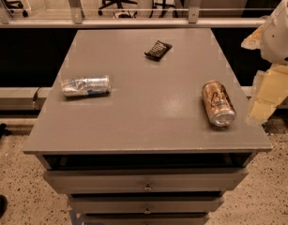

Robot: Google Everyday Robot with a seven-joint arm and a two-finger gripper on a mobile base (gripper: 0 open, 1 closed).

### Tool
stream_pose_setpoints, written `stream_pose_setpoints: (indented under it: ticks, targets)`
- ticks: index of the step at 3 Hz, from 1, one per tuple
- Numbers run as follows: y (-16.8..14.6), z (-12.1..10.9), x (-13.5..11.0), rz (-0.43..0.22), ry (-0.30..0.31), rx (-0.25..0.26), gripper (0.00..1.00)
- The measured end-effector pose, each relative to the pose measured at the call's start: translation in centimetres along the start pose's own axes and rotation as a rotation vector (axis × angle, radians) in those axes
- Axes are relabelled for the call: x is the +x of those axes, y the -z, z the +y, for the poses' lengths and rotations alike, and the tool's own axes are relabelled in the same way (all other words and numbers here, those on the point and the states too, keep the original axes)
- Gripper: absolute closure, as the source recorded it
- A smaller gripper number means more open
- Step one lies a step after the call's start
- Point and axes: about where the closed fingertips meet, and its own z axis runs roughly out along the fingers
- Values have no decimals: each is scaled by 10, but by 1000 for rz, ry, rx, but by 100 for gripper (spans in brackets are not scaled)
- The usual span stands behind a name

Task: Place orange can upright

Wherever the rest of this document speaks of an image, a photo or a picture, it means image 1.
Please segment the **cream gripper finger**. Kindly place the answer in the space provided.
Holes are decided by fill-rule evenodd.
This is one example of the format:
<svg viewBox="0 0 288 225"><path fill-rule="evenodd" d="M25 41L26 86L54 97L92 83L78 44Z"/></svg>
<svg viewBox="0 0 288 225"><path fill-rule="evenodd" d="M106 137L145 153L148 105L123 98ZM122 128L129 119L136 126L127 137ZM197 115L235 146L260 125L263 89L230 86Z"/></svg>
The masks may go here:
<svg viewBox="0 0 288 225"><path fill-rule="evenodd" d="M250 123L265 123L288 97L288 65L273 64L254 77L248 106Z"/></svg>
<svg viewBox="0 0 288 225"><path fill-rule="evenodd" d="M261 37L263 33L263 26L259 26L249 36L247 36L241 43L241 47L248 50L261 49Z"/></svg>

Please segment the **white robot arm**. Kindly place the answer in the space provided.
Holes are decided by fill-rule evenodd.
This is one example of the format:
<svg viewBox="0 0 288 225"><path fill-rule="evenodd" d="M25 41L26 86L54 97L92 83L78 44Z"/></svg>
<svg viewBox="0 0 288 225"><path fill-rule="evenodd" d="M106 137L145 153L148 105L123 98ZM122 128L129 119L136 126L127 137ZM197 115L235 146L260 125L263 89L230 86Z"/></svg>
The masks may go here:
<svg viewBox="0 0 288 225"><path fill-rule="evenodd" d="M288 97L288 0L281 0L265 23L246 37L241 47L261 52L271 63L253 79L247 122L263 124Z"/></svg>

